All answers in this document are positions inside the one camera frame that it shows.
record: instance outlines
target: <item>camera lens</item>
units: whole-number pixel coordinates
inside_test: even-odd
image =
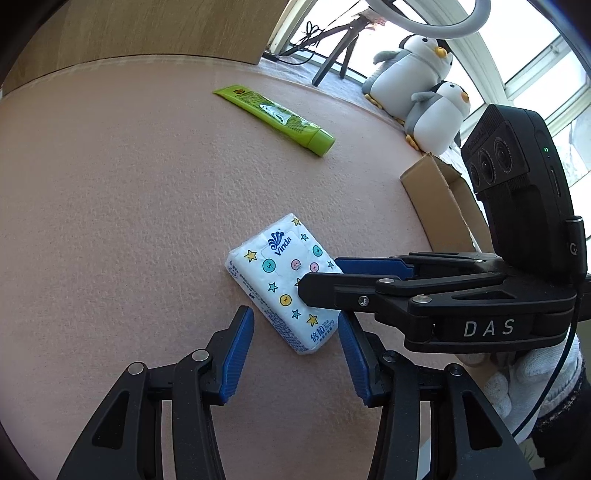
[[[472,185],[478,188],[480,186],[480,175],[478,175],[478,170],[474,164],[470,165],[470,170],[468,173],[470,174]]]
[[[505,172],[509,172],[513,166],[513,159],[511,158],[511,152],[500,138],[495,140],[495,156],[499,161],[499,165]]]
[[[484,179],[492,185],[495,182],[495,169],[492,166],[491,157],[486,151],[482,150],[478,159],[480,160],[480,167]]]

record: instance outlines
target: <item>white glove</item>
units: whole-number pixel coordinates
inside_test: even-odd
[[[559,345],[532,350],[503,371],[496,371],[481,387],[511,433],[525,420],[538,401],[562,355],[565,343],[566,340]],[[468,367],[475,367],[468,369],[470,374],[474,373],[475,376],[478,376],[479,369],[485,365],[490,366],[490,354],[471,353],[456,356]],[[581,374],[582,366],[579,338],[575,335],[569,355],[554,385],[540,409],[515,437],[517,443],[523,442],[530,435],[538,416],[544,416],[554,410],[570,394]]]

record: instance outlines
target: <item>stuffed penguin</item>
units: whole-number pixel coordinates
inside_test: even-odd
[[[447,42],[410,35],[402,40],[400,50],[383,51],[374,63],[383,62],[369,77],[361,91],[400,123],[404,123],[413,103],[413,93],[425,92],[441,82],[452,68],[453,54]]]
[[[412,100],[404,131],[415,150],[441,155],[453,141],[459,144],[460,127],[470,114],[470,97],[462,87],[441,82],[429,92],[413,94]]]

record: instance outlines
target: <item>electrical cord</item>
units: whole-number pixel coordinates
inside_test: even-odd
[[[324,28],[324,29],[321,30],[318,25],[314,25],[310,20],[308,20],[306,22],[306,34],[305,34],[304,37],[302,37],[298,41],[298,43],[295,44],[295,46],[297,47],[297,46],[303,44],[305,41],[311,39],[312,38],[312,35],[314,35],[315,33],[319,33],[319,34],[320,33],[323,33],[324,30],[326,30],[327,28],[328,27],[326,27],[326,28]],[[315,43],[310,44],[309,47],[317,46],[319,43],[320,43],[320,40],[317,41],[317,42],[315,42]],[[281,63],[287,63],[288,65],[303,65],[305,63],[308,63],[314,57],[315,51],[313,51],[311,53],[312,53],[312,55],[310,56],[310,58],[309,59],[306,59],[306,60],[304,60],[302,62],[285,61],[285,60],[281,60],[280,58],[277,58],[277,61],[280,61]]]
[[[304,37],[302,37],[294,45],[294,47],[297,47],[299,45],[302,45],[305,41],[311,39],[312,38],[312,35],[314,35],[316,33],[318,33],[318,34],[324,33],[324,31],[327,28],[329,28],[333,23],[335,23],[340,17],[342,17],[343,15],[345,15],[345,13],[353,10],[357,6],[357,4],[360,3],[360,1],[361,0],[357,0],[353,5],[351,5],[347,10],[345,10],[337,18],[335,18],[332,22],[330,22],[328,25],[326,25],[322,30],[320,29],[320,27],[318,25],[314,25],[311,21],[308,20],[306,22],[306,34],[304,35]],[[315,42],[315,43],[312,43],[312,44],[308,45],[307,47],[302,48],[302,51],[303,50],[307,50],[307,51],[309,51],[312,54],[312,55],[310,55],[310,58],[307,58],[307,59],[305,59],[302,62],[291,62],[291,61],[282,60],[281,58],[279,58],[279,57],[282,56],[281,53],[278,53],[277,54],[276,61],[280,61],[281,63],[285,63],[287,65],[294,65],[294,66],[304,65],[304,64],[308,63],[312,58],[314,58],[314,54],[316,53],[316,49],[314,49],[313,51],[311,51],[311,50],[308,50],[308,47],[318,46],[319,43],[320,43],[320,40],[317,41],[317,42]]]
[[[570,348],[573,346],[574,336],[577,333],[577,323],[579,321],[579,313],[581,310],[582,303],[583,303],[583,286],[581,284],[577,288],[577,298],[574,301],[573,320],[570,322],[570,330],[569,330],[569,334],[566,338],[566,343],[564,344],[564,349],[562,350],[562,355],[560,355],[560,358],[558,359],[558,363],[556,364],[556,367],[554,368],[552,375],[548,379],[548,383],[546,383],[546,386],[544,387],[544,390],[540,394],[540,397],[538,398],[537,402],[535,403],[533,408],[530,410],[530,412],[527,414],[527,417],[525,417],[525,419],[519,424],[519,426],[512,433],[513,438],[515,438],[517,436],[517,434],[525,428],[525,426],[534,417],[535,413],[540,409],[540,407],[542,406],[542,403],[544,402],[544,399],[546,398],[546,395],[548,395],[548,392],[552,388],[552,385],[554,385],[556,378],[558,377],[560,371],[562,370],[562,367],[564,366],[564,363],[566,362],[566,359],[569,355]]]

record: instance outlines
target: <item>tripod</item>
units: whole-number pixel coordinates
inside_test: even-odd
[[[359,15],[358,18],[355,18],[353,21],[346,25],[340,25],[338,27],[331,28],[330,30],[321,32],[312,38],[308,38],[308,40],[303,41],[301,44],[296,45],[295,47],[291,47],[288,50],[282,52],[280,56],[288,57],[290,55],[293,55],[297,51],[305,50],[306,47],[318,43],[323,38],[330,37],[331,35],[346,30],[347,33],[345,34],[345,36],[341,38],[339,44],[335,47],[332,53],[324,61],[316,75],[314,75],[314,78],[312,79],[312,85],[318,87],[322,79],[326,76],[330,68],[336,62],[336,59],[339,58],[339,55],[343,52],[343,50],[346,49],[345,59],[340,67],[339,73],[339,76],[342,79],[344,79],[345,73],[347,72],[347,67],[349,65],[349,60],[351,59],[351,55],[353,53],[353,49],[355,48],[355,44],[357,43],[357,39],[359,38],[359,33],[362,32],[365,29],[365,27],[367,27],[371,23],[373,23],[371,20],[364,17],[363,15]]]

